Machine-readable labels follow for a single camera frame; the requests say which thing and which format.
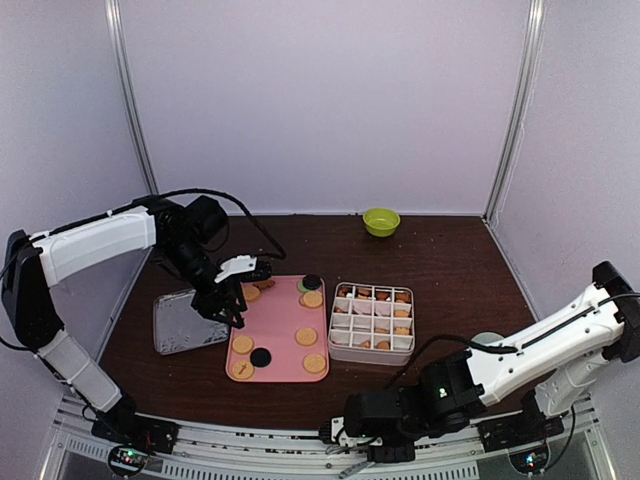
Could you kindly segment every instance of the divided container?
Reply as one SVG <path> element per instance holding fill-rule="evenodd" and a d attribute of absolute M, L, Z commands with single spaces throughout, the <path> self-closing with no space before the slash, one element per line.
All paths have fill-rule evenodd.
<path fill-rule="evenodd" d="M 414 317 L 413 292 L 406 287 L 340 283 L 331 308 L 329 355 L 404 365 L 415 347 Z"/>

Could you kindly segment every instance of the wooden table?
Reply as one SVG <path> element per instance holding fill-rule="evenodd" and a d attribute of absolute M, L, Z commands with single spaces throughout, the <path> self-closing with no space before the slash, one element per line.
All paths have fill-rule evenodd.
<path fill-rule="evenodd" d="M 437 333 L 471 338 L 495 331 L 506 336 L 533 322 L 479 218 L 404 217 L 396 235 L 387 239 L 369 236 L 356 216 L 294 215 L 261 221 L 288 253 L 287 260 L 273 262 L 274 274 L 316 273 L 328 292 L 341 281 L 411 288 L 417 345 Z M 214 258 L 270 248 L 246 219 L 233 218 L 231 225 L 228 244 Z M 184 288 L 149 262 L 101 361 L 143 413 L 225 425 L 315 429 L 341 415 L 347 395 L 380 389 L 396 371 L 333 361 L 329 375 L 318 383 L 242 384 L 225 374 L 226 344 L 162 356 L 153 345 L 153 302 Z M 415 382 L 420 367 L 459 348 L 435 344 L 399 384 Z M 500 404 L 501 411 L 517 408 L 518 398 Z"/>

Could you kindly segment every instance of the round cookie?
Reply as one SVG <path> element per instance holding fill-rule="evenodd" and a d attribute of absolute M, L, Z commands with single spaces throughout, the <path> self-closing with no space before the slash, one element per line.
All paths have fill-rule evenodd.
<path fill-rule="evenodd" d="M 322 306 L 324 300 L 319 292 L 307 292 L 302 296 L 300 303 L 307 308 L 318 308 Z"/>
<path fill-rule="evenodd" d="M 318 332 L 316 332 L 313 328 L 304 327 L 296 332 L 296 342 L 298 342 L 303 347 L 310 347 L 311 345 L 315 345 L 318 341 Z"/>
<path fill-rule="evenodd" d="M 233 339 L 231 348 L 234 352 L 239 353 L 240 355 L 246 355 L 253 350 L 253 338 L 248 337 L 247 335 L 238 335 Z"/>
<path fill-rule="evenodd" d="M 231 367 L 231 375 L 236 380 L 248 380 L 253 376 L 255 369 L 248 360 L 240 360 Z"/>
<path fill-rule="evenodd" d="M 243 285 L 242 293 L 247 302 L 255 302 L 260 296 L 260 289 L 255 285 Z"/>
<path fill-rule="evenodd" d="M 308 373 L 322 373 L 327 368 L 327 359 L 318 353 L 312 353 L 304 357 L 303 366 Z"/>

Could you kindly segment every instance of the bowl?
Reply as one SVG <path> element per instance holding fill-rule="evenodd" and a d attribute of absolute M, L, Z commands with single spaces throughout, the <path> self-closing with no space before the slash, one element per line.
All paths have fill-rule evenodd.
<path fill-rule="evenodd" d="M 400 225 L 400 215 L 388 208 L 372 208 L 362 216 L 364 226 L 374 237 L 389 237 Z"/>

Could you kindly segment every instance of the pink cutting board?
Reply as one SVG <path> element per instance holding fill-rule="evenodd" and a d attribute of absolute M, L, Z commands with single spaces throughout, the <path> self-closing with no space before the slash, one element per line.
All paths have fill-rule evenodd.
<path fill-rule="evenodd" d="M 227 351 L 227 376 L 237 382 L 306 383 L 322 380 L 329 373 L 326 305 L 307 308 L 300 305 L 302 293 L 298 282 L 303 275 L 273 277 L 276 284 L 260 293 L 254 302 L 247 303 L 243 313 L 245 327 L 231 331 Z M 326 303 L 324 282 L 317 290 Z M 296 342 L 300 328 L 311 327 L 318 333 L 318 341 L 303 347 Z M 253 338 L 254 349 L 266 348 L 271 353 L 271 363 L 264 368 L 254 367 L 254 374 L 247 380 L 237 380 L 231 375 L 231 366 L 240 360 L 249 360 L 251 352 L 240 355 L 233 351 L 233 340 L 238 335 Z M 312 353 L 324 356 L 327 368 L 318 374 L 308 373 L 304 358 Z"/>

